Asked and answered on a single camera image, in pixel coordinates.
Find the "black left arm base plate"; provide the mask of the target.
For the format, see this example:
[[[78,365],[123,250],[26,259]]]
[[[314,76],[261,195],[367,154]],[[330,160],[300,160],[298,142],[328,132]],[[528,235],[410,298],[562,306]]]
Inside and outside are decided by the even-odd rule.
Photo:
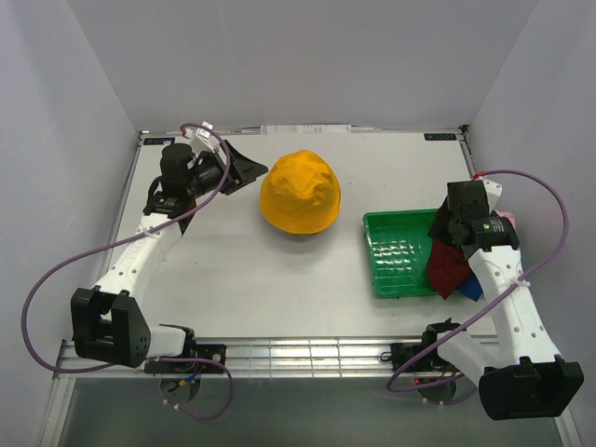
[[[213,363],[224,365],[226,362],[227,346],[224,344],[191,344],[177,359],[207,359]],[[173,362],[163,359],[150,359],[145,362],[143,371],[150,374],[186,374],[192,373],[221,373],[220,367],[213,363],[185,361]]]

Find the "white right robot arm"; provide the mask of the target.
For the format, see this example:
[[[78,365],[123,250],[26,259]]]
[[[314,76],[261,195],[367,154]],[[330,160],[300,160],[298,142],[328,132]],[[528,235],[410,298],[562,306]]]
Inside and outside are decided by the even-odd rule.
[[[550,339],[523,280],[520,242],[509,219],[494,215],[501,187],[491,181],[448,183],[447,235],[479,280],[498,338],[487,351],[450,320],[427,326],[420,356],[432,370],[453,364],[478,388],[493,420],[557,417],[582,386],[576,362]]]

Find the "dark red bucket hat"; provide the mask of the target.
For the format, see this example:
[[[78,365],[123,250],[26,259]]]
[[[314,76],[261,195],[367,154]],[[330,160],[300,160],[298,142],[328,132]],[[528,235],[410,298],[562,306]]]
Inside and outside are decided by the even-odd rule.
[[[433,240],[427,262],[427,278],[441,298],[449,298],[471,274],[462,252],[439,239]]]

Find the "yellow bucket hat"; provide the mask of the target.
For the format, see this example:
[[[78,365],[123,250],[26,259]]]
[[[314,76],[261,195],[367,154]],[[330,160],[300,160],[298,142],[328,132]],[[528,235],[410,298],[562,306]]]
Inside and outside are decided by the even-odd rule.
[[[327,230],[341,209],[341,186],[327,162],[304,149],[282,156],[262,181],[259,209],[277,229],[298,236]]]

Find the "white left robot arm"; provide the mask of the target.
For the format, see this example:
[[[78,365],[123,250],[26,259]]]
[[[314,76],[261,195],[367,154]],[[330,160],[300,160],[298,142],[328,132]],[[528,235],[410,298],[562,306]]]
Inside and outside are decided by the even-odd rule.
[[[226,144],[214,150],[205,142],[173,142],[165,146],[160,173],[152,181],[136,240],[91,288],[71,298],[75,352],[83,359],[135,368],[148,359],[165,358],[177,372],[197,361],[190,328],[149,325],[142,298],[194,217],[203,196],[229,196],[268,172],[267,166]]]

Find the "blue bucket hat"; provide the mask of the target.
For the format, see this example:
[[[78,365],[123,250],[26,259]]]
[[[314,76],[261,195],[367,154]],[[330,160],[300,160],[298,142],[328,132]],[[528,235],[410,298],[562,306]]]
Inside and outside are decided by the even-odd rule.
[[[474,302],[478,302],[483,294],[481,284],[474,274],[467,277],[456,290]]]

